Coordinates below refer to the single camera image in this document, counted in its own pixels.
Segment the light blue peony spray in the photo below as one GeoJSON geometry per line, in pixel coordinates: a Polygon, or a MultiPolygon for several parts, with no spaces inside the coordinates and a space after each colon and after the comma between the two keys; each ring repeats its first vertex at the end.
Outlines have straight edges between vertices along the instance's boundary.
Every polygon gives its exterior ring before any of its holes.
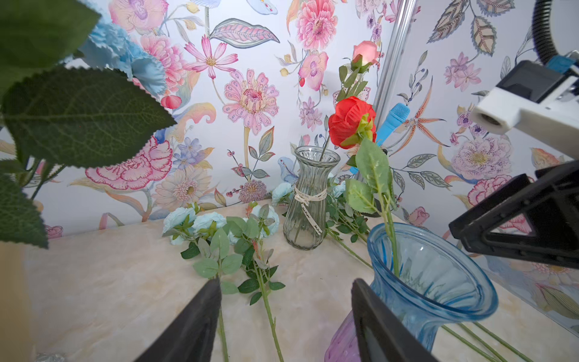
{"type": "Polygon", "coordinates": [[[217,212],[202,214],[193,204],[170,212],[162,235],[173,245],[187,243],[181,257],[196,258],[196,274],[218,279],[223,294],[249,294],[251,306],[263,302],[277,357],[283,361],[269,296],[285,284],[273,279],[278,267],[271,264],[274,250],[267,245],[279,226],[280,217],[271,205],[252,202],[246,217],[225,217],[217,212]]]}

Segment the yellow fluted glass vase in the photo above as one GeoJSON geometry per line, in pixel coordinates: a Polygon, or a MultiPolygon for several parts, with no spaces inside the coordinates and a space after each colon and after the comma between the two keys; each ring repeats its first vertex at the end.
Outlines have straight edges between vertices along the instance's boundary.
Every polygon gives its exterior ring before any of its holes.
{"type": "Polygon", "coordinates": [[[1,360],[33,361],[31,305],[23,245],[1,243],[1,360]]]}

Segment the purple blue glass vase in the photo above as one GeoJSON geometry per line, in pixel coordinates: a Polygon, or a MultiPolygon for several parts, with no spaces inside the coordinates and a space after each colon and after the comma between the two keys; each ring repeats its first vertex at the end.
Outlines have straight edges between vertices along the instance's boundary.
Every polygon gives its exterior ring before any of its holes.
{"type": "Polygon", "coordinates": [[[427,351],[443,325],[481,321],[497,310],[492,282],[456,246],[409,224],[395,223],[394,230],[399,272],[384,225],[369,234],[375,274],[370,287],[427,351]]]}

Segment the blue carnation stem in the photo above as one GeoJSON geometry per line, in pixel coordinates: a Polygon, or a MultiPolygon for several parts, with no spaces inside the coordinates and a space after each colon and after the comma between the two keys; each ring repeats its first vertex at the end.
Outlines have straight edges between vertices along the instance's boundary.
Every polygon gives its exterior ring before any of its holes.
{"type": "Polygon", "coordinates": [[[167,90],[161,61],[133,42],[126,30],[116,24],[99,21],[79,50],[90,67],[120,70],[154,96],[167,90]]]}

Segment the clear glass vase with twine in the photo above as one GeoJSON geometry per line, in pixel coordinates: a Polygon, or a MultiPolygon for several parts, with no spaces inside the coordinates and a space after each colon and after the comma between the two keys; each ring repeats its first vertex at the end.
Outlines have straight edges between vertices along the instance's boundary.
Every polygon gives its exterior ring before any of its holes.
{"type": "Polygon", "coordinates": [[[299,178],[293,186],[283,235],[292,247],[313,250],[324,239],[329,176],[341,158],[318,146],[300,146],[295,154],[299,178]]]}

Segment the blue microphone on black stand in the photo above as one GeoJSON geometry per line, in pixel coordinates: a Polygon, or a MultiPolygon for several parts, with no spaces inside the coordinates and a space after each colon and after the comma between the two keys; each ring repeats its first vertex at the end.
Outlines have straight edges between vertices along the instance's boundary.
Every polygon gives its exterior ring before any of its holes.
{"type": "Polygon", "coordinates": [[[410,114],[410,108],[405,103],[397,103],[387,114],[386,119],[382,122],[377,130],[375,143],[381,146],[384,141],[399,127],[410,114]]]}

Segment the magenta pink rose stem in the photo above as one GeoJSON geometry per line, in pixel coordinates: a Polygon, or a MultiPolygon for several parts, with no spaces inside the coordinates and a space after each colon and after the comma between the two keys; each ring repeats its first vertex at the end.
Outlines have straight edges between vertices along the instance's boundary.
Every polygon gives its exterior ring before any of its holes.
{"type": "Polygon", "coordinates": [[[88,1],[1,3],[1,127],[15,146],[1,162],[4,242],[48,247],[30,183],[42,187],[66,167],[116,171],[173,124],[137,80],[84,62],[79,48],[101,20],[88,1]]]}

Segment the small red rose stem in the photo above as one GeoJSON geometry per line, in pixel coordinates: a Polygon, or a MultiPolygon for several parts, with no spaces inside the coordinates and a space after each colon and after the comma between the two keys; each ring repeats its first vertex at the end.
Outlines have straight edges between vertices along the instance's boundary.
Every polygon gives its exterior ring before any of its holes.
{"type": "Polygon", "coordinates": [[[354,156],[360,180],[346,181],[345,199],[356,211],[380,214],[391,241],[392,268],[400,276],[400,249],[395,234],[392,211],[397,206],[394,194],[394,178],[388,156],[377,140],[375,111],[367,102],[348,97],[336,104],[329,117],[330,140],[341,149],[357,146],[354,156]]]}

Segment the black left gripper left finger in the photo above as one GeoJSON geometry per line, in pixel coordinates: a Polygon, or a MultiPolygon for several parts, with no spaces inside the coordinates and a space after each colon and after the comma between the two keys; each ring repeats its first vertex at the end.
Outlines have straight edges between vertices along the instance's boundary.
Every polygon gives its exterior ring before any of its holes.
{"type": "Polygon", "coordinates": [[[209,361],[214,348],[221,302],[220,280],[209,280],[136,361],[209,361]]]}

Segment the aluminium corner frame post right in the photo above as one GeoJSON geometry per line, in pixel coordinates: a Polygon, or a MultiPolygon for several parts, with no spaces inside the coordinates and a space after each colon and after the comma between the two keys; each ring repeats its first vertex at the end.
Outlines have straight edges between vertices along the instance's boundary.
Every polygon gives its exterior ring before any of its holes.
{"type": "Polygon", "coordinates": [[[375,92],[374,110],[376,111],[375,124],[379,130],[388,114],[388,103],[393,97],[397,73],[401,65],[401,57],[407,36],[413,23],[417,8],[416,0],[403,0],[397,7],[397,18],[391,31],[384,62],[381,65],[378,86],[375,92]]]}

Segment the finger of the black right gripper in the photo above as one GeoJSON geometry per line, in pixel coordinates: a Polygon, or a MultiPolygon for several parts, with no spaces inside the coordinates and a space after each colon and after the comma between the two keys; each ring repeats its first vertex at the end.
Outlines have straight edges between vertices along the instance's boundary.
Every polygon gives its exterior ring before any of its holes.
{"type": "Polygon", "coordinates": [[[521,174],[453,220],[466,250],[563,268],[578,267],[578,162],[521,174]]]}

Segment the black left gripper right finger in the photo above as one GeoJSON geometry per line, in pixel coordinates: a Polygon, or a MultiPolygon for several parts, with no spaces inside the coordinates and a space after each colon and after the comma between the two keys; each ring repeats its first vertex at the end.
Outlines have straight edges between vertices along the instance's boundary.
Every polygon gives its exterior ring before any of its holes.
{"type": "Polygon", "coordinates": [[[357,344],[362,362],[436,362],[362,279],[351,289],[357,344]]]}

